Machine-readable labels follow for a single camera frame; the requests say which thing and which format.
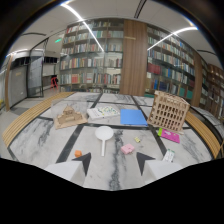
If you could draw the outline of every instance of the bookshelf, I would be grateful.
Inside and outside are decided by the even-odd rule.
[[[216,118],[224,117],[224,71],[215,65],[207,65],[208,96],[205,109]]]
[[[65,31],[58,80],[61,91],[119,93],[123,64],[123,19],[85,21]]]
[[[153,25],[147,26],[148,47],[170,33]],[[191,103],[195,86],[193,49],[177,36],[171,36],[148,50],[145,93],[155,90],[183,97]]]
[[[201,98],[199,107],[205,109],[205,105],[207,103],[208,98],[208,86],[209,86],[209,83],[207,82],[208,65],[202,58],[201,58],[201,64],[202,64],[202,88],[201,88]]]

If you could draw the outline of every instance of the small white box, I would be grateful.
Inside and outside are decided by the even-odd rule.
[[[166,154],[165,154],[165,156],[164,156],[164,158],[163,158],[163,161],[172,162],[174,154],[175,154],[174,151],[168,149]]]
[[[87,109],[87,113],[89,114],[92,120],[120,115],[118,111],[116,111],[113,107],[110,106]]]

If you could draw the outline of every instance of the wooden wall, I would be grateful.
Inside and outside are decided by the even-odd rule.
[[[191,100],[191,106],[199,107],[203,74],[202,74],[201,56],[196,51],[194,51],[194,68],[195,68],[195,86],[194,86],[193,98]]]
[[[144,96],[147,68],[147,24],[125,20],[120,94]]]

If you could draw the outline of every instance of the orange object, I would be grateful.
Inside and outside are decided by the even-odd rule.
[[[82,152],[79,150],[75,150],[75,157],[80,157],[82,156]]]

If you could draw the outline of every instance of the glass door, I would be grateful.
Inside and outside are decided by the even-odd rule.
[[[5,107],[5,76],[10,56],[6,57],[0,69],[0,111]]]
[[[47,40],[35,46],[30,51],[30,65],[27,73],[27,97],[43,97],[43,62]]]

